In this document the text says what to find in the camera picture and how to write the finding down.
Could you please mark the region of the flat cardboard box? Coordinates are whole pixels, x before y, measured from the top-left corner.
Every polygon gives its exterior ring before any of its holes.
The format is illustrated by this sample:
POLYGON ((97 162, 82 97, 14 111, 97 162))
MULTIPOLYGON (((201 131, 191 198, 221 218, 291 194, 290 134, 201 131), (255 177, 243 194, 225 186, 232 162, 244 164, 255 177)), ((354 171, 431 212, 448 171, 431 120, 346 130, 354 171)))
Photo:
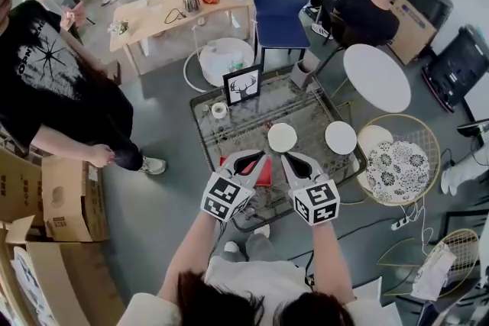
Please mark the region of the flat cardboard box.
POLYGON ((41 168, 0 147, 0 221, 34 216, 44 225, 41 168))

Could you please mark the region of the white board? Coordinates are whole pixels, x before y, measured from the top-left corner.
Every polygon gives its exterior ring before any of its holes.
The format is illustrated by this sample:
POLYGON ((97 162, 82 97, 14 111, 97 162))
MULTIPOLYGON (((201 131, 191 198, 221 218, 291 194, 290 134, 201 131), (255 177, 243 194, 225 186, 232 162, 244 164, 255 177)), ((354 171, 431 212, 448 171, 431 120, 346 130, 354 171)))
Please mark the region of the white board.
POLYGON ((381 301, 382 277, 366 282, 353 288, 353 293, 358 300, 381 301))

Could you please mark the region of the person's white shirt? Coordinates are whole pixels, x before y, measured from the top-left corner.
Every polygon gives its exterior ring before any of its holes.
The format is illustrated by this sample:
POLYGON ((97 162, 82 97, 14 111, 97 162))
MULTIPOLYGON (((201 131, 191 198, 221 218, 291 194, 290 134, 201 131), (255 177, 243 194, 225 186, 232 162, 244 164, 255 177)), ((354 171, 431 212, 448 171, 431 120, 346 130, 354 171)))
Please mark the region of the person's white shirt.
POLYGON ((184 273, 177 299, 138 293, 117 326, 402 326, 392 305, 358 298, 340 304, 314 292, 289 261, 213 257, 205 275, 184 273))

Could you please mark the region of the white round side table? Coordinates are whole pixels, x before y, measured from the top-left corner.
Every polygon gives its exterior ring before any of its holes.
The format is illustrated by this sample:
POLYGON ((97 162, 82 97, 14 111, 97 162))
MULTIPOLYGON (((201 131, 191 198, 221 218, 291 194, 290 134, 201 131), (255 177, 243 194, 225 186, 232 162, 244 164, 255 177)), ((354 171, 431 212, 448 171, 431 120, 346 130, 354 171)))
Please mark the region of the white round side table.
POLYGON ((350 46, 343 56, 346 76, 371 105, 387 113, 401 113, 411 100, 409 81, 385 52, 366 44, 350 46))

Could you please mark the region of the grey cardboard box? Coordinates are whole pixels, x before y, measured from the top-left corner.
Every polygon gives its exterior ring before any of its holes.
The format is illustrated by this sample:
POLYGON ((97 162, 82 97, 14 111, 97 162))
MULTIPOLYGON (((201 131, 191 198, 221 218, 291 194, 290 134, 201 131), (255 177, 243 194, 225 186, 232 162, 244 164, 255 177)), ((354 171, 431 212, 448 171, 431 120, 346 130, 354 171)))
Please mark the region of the grey cardboard box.
POLYGON ((296 62, 290 74, 290 81, 299 89, 304 89, 312 80, 319 63, 302 59, 296 62))

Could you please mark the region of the plain white round cushion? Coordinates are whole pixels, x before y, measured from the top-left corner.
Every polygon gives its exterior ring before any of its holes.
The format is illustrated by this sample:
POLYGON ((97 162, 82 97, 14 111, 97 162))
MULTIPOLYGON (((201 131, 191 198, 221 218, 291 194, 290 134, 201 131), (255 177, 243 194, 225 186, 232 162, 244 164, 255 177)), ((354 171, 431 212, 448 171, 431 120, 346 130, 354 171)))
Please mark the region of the plain white round cushion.
POLYGON ((367 158, 372 150, 383 142, 393 143, 393 135, 378 125, 368 125, 358 133, 358 144, 367 158))

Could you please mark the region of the red tray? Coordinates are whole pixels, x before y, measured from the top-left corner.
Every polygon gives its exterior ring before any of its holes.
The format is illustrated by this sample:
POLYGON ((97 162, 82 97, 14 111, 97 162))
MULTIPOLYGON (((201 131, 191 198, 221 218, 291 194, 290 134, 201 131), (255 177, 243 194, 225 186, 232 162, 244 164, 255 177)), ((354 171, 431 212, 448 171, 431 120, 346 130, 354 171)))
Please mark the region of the red tray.
MULTIPOLYGON (((227 156, 220 156, 219 159, 219 166, 222 166, 222 164, 225 162, 227 159, 227 156)), ((250 163, 246 169, 243 171, 244 174, 248 174, 251 171, 252 164, 250 163)), ((267 162, 264 164, 264 167, 262 168, 261 174, 259 175, 256 186, 271 186, 272 184, 272 159, 270 157, 267 158, 267 162)))

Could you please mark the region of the blue chair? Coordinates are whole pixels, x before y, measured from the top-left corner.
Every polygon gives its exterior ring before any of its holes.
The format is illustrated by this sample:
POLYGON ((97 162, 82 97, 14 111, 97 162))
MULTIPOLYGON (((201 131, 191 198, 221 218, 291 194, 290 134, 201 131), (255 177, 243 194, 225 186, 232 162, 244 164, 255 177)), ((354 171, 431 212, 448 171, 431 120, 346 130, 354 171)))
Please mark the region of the blue chair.
POLYGON ((264 68, 270 49, 299 50, 302 59, 310 42, 300 20, 300 12, 309 0, 253 0, 255 7, 255 49, 261 52, 259 65, 264 68))

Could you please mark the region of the black machine with red base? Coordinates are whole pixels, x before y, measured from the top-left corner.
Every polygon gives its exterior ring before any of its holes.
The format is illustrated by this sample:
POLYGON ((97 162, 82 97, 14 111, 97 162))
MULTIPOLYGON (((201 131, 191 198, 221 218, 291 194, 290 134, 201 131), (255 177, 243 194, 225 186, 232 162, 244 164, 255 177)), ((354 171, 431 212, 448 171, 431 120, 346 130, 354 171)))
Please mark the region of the black machine with red base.
POLYGON ((421 74, 439 104, 452 113, 487 72, 489 46, 476 27, 466 24, 421 74))

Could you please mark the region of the white bowl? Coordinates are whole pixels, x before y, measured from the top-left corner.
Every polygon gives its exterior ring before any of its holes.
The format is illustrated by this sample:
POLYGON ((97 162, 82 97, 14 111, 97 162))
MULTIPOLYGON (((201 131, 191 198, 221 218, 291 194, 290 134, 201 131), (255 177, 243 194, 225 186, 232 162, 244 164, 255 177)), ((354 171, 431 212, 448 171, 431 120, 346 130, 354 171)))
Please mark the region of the white bowl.
POLYGON ((270 148, 277 153, 286 153, 297 142, 295 129, 286 123, 272 125, 268 131, 267 138, 270 148))

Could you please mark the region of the black-framed deer picture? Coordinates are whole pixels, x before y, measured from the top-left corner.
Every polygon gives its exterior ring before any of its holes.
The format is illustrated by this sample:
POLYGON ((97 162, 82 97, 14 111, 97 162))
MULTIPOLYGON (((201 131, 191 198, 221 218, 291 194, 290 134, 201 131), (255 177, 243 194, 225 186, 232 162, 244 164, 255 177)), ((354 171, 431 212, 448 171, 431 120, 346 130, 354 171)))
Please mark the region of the black-framed deer picture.
POLYGON ((261 93, 259 65, 236 70, 223 76, 223 91, 228 106, 246 102, 261 93))

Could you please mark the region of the person's left forearm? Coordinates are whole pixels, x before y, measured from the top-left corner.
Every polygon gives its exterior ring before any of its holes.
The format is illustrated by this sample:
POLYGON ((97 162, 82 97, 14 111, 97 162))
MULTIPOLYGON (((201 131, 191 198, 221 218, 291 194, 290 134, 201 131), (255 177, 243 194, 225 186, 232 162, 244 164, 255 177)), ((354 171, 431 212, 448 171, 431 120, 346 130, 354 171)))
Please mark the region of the person's left forearm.
POLYGON ((186 271, 206 271, 215 243, 216 225, 217 220, 213 216, 204 211, 199 212, 170 261, 158 297, 176 305, 179 275, 186 271))

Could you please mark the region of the person's grey trousers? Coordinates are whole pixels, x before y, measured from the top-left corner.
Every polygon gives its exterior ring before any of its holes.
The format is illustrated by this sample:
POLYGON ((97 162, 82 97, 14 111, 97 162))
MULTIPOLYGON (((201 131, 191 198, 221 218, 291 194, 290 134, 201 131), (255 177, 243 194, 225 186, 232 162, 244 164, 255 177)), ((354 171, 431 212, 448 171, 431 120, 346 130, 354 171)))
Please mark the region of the person's grey trousers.
POLYGON ((252 234, 246 240, 244 252, 240 250, 238 253, 227 253, 222 250, 219 256, 224 260, 234 263, 251 261, 287 261, 286 258, 282 257, 276 251, 270 240, 261 234, 252 234))

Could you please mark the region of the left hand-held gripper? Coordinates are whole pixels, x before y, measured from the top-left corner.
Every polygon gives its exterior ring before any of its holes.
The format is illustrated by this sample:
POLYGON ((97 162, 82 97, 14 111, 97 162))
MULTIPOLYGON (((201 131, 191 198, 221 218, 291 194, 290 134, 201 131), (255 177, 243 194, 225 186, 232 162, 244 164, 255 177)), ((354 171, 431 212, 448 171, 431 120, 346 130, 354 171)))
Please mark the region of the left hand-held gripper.
POLYGON ((232 219, 254 196, 254 187, 266 162, 263 150, 230 154, 221 165, 226 174, 211 174, 202 194, 201 210, 222 222, 232 219))

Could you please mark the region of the long wooden table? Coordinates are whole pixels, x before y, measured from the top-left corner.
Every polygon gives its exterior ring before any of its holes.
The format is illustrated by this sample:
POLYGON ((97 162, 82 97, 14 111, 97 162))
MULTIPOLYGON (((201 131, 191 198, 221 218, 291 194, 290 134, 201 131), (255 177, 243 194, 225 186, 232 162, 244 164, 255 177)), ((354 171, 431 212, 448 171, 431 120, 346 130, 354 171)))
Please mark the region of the long wooden table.
POLYGON ((220 0, 217 5, 205 5, 200 2, 199 13, 188 14, 183 7, 183 0, 137 0, 115 9, 113 22, 126 22, 127 30, 119 34, 110 33, 109 49, 125 53, 132 73, 139 77, 145 73, 143 63, 134 59, 131 48, 156 34, 161 34, 183 24, 193 23, 198 18, 207 17, 215 12, 233 11, 245 8, 248 13, 249 36, 254 36, 254 3, 253 0, 220 0))

